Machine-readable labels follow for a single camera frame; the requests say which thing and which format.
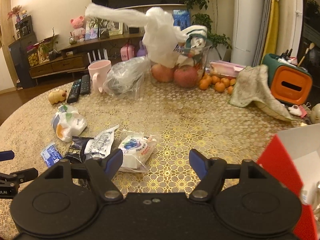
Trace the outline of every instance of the pink bag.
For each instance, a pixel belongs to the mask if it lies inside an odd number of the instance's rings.
[[[121,48],[120,53],[122,61],[129,60],[135,57],[134,46],[132,44],[127,43]]]

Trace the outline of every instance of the black remote control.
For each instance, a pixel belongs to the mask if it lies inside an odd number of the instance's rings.
[[[71,87],[71,90],[67,99],[68,104],[78,101],[79,94],[80,94],[80,85],[81,85],[81,79],[75,80],[73,82],[73,85]]]
[[[80,95],[90,94],[90,75],[83,75],[81,80]]]

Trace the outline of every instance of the yellow curtain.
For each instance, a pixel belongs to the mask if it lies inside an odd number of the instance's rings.
[[[261,62],[266,54],[276,52],[278,28],[279,28],[279,0],[271,0],[271,11],[270,11],[268,32],[266,37],[266,43],[264,44],[264,50],[263,50]]]

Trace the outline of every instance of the wooden floor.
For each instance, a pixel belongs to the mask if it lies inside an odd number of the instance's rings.
[[[75,73],[79,79],[84,73]],[[0,125],[20,106],[32,98],[58,86],[74,81],[72,74],[57,74],[39,78],[39,85],[33,88],[20,89],[5,94],[0,94]]]

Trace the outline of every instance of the pink mug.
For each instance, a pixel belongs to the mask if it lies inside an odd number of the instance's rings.
[[[111,69],[111,61],[107,59],[92,62],[89,67],[89,74],[92,79],[93,89],[96,92],[103,92],[103,83],[105,82],[108,72]]]

